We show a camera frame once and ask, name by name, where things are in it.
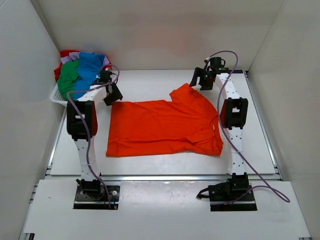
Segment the orange t shirt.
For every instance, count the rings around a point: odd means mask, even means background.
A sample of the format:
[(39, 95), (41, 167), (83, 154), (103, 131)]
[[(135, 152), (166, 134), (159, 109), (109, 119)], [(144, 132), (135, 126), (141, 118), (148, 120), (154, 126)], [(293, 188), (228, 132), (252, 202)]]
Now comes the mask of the orange t shirt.
[(220, 156), (218, 112), (187, 83), (170, 101), (115, 102), (111, 108), (107, 157), (136, 157), (193, 152)]

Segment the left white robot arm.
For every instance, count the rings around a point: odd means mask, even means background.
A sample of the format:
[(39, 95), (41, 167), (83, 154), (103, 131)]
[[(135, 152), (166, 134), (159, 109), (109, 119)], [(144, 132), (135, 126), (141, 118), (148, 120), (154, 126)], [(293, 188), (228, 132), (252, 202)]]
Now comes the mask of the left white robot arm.
[(110, 106), (123, 99), (117, 87), (118, 78), (119, 73), (109, 69), (99, 70), (89, 89), (67, 93), (66, 129), (76, 145), (81, 167), (81, 178), (77, 184), (84, 194), (94, 200), (110, 197), (96, 162), (94, 140), (98, 133), (97, 106), (101, 102)]

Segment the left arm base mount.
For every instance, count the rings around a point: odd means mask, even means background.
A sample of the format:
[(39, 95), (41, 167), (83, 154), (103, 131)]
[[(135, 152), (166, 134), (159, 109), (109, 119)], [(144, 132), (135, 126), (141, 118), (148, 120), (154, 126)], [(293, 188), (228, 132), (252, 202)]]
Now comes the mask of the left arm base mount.
[(98, 180), (85, 181), (77, 179), (73, 209), (76, 210), (118, 210), (120, 199), (120, 185), (107, 185), (109, 197), (105, 187)]

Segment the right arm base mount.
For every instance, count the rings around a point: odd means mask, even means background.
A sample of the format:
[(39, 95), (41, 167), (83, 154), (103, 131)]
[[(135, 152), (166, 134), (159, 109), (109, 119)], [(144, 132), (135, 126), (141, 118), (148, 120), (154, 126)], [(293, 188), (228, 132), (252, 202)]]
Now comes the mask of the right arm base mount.
[(208, 185), (196, 195), (198, 200), (209, 199), (211, 212), (257, 211), (255, 196), (247, 179), (228, 179)]

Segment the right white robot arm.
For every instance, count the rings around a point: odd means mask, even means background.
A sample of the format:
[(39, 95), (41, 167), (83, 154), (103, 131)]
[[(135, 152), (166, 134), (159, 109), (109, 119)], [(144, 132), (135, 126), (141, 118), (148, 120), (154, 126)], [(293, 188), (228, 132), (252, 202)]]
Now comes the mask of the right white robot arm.
[(211, 90), (213, 85), (219, 89), (218, 99), (223, 99), (218, 116), (223, 134), (231, 145), (230, 164), (228, 178), (224, 187), (224, 195), (229, 200), (236, 200), (249, 189), (247, 170), (241, 153), (243, 150), (243, 128), (247, 119), (249, 102), (240, 96), (231, 81), (229, 68), (225, 67), (226, 61), (221, 57), (208, 57), (204, 60), (204, 68), (197, 67), (194, 70), (189, 84), (194, 87), (200, 85), (200, 89)]

